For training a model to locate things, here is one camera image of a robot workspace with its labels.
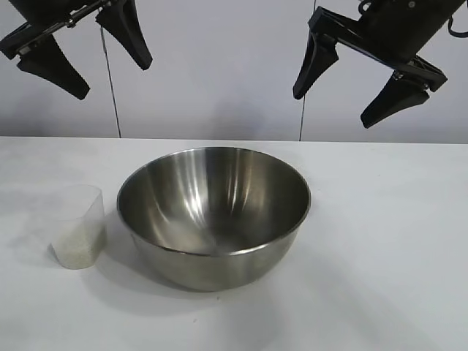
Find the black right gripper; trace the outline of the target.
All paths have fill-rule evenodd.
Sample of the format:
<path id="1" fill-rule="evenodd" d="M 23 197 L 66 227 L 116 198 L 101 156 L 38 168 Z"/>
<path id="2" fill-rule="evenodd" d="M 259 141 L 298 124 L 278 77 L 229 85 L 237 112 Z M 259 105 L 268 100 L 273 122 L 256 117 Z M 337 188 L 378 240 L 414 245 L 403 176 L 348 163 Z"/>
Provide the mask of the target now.
<path id="1" fill-rule="evenodd" d="M 422 105 L 429 99 L 426 90 L 436 91 L 448 79 L 418 52 L 456 11 L 456 1 L 363 1 L 361 17 L 353 20 L 318 7 L 309 20 L 306 52 L 293 97 L 302 99 L 339 60 L 338 42 L 396 71 L 361 113 L 365 128 Z"/>

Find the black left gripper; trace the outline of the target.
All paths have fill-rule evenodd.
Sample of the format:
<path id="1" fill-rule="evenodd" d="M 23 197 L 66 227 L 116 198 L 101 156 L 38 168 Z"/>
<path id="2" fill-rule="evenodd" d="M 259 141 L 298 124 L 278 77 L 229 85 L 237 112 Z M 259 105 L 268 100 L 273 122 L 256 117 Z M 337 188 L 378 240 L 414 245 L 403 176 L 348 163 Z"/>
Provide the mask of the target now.
<path id="1" fill-rule="evenodd" d="M 10 4 L 26 22 L 1 40 L 1 52 L 9 59 L 21 55 L 17 64 L 19 70 L 49 81 L 77 99 L 84 99 L 90 87 L 51 35 L 65 26 L 74 27 L 99 8 L 102 10 L 96 22 L 121 44 L 139 68 L 151 66 L 153 58 L 141 31 L 134 0 L 24 0 L 10 1 Z"/>

